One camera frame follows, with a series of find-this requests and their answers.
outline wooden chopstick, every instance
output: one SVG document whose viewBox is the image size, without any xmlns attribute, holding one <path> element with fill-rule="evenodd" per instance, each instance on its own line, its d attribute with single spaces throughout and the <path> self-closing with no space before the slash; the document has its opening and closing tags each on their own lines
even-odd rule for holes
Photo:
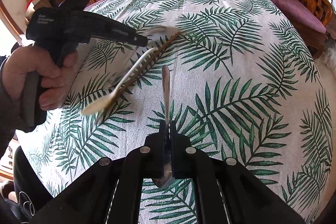
<svg viewBox="0 0 336 224">
<path fill-rule="evenodd" d="M 124 93 L 125 89 L 127 89 L 130 85 L 132 85 L 138 78 L 138 76 L 140 75 L 140 73 L 142 73 L 145 68 L 163 51 L 165 50 L 170 43 L 172 43 L 172 41 L 174 41 L 177 37 L 179 37 L 179 35 L 181 34 L 181 32 L 177 32 L 176 34 L 174 34 L 172 37 L 169 38 L 169 40 L 164 43 L 156 52 L 154 52 L 152 54 L 152 56 L 150 56 L 150 58 L 132 75 L 132 77 L 122 86 L 122 88 L 117 92 L 117 94 L 115 95 L 115 97 L 112 98 L 111 102 L 109 103 L 109 105 L 107 106 L 107 108 L 103 111 L 103 113 L 101 114 L 101 116 L 97 119 L 100 120 L 100 118 L 104 117 L 107 113 L 107 111 L 113 106 L 113 104 L 119 99 L 119 97 Z"/>
</svg>

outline leaf pattern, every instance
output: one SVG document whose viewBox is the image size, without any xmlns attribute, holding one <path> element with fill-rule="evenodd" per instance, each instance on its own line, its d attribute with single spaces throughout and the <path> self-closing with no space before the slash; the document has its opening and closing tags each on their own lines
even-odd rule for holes
<svg viewBox="0 0 336 224">
<path fill-rule="evenodd" d="M 108 109 L 103 124 L 81 110 L 112 92 L 146 49 L 97 41 L 63 108 L 48 113 L 38 138 L 21 144 L 53 196 L 99 158 L 124 157 L 158 131 L 161 68 L 168 65 L 169 114 L 178 133 L 210 157 L 236 158 L 306 223 L 314 220 L 332 164 L 330 108 L 307 47 L 270 0 L 103 0 L 88 10 L 139 34 L 167 26 L 147 48 L 160 47 L 176 29 L 182 34 Z M 158 189 L 144 180 L 140 209 L 139 223 L 195 224 L 192 181 Z"/>
</svg>

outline silver bolt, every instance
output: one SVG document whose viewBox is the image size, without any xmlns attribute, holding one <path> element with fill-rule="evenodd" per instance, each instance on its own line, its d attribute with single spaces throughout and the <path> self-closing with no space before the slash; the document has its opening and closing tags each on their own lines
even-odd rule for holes
<svg viewBox="0 0 336 224">
<path fill-rule="evenodd" d="M 148 146 L 143 146 L 142 148 L 140 148 L 140 152 L 142 154 L 146 154 L 146 153 L 149 153 L 151 149 L 148 147 Z"/>
<path fill-rule="evenodd" d="M 109 158 L 102 158 L 102 159 L 100 159 L 99 164 L 101 166 L 109 165 L 110 164 L 110 159 Z"/>
<path fill-rule="evenodd" d="M 234 166 L 234 165 L 236 165 L 236 163 L 237 163 L 237 160 L 236 160 L 235 158 L 227 158 L 227 159 L 226 159 L 226 164 L 227 164 L 227 165 L 232 165 L 232 166 Z"/>
<path fill-rule="evenodd" d="M 185 151 L 188 153 L 188 154 L 195 154 L 196 153 L 196 149 L 195 148 L 193 148 L 193 147 L 187 147 L 186 149 L 185 149 Z"/>
</svg>

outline pink cushion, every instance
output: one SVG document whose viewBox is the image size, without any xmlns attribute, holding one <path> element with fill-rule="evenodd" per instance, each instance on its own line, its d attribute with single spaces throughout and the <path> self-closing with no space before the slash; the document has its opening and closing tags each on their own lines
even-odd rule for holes
<svg viewBox="0 0 336 224">
<path fill-rule="evenodd" d="M 295 21 L 316 30 L 326 33 L 326 28 L 301 2 L 298 0 L 271 0 L 284 15 L 288 15 Z"/>
</svg>

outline wooden door frame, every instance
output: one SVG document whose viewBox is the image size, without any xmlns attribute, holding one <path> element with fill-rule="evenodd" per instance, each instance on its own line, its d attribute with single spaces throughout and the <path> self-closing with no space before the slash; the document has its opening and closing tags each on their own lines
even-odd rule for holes
<svg viewBox="0 0 336 224">
<path fill-rule="evenodd" d="M 19 42 L 19 44 L 21 44 L 20 34 L 24 34 L 24 32 L 20 29 L 20 27 L 16 24 L 11 15 L 8 13 L 2 0 L 0 0 L 0 20 L 10 31 L 10 33 L 15 37 L 15 39 Z"/>
</svg>

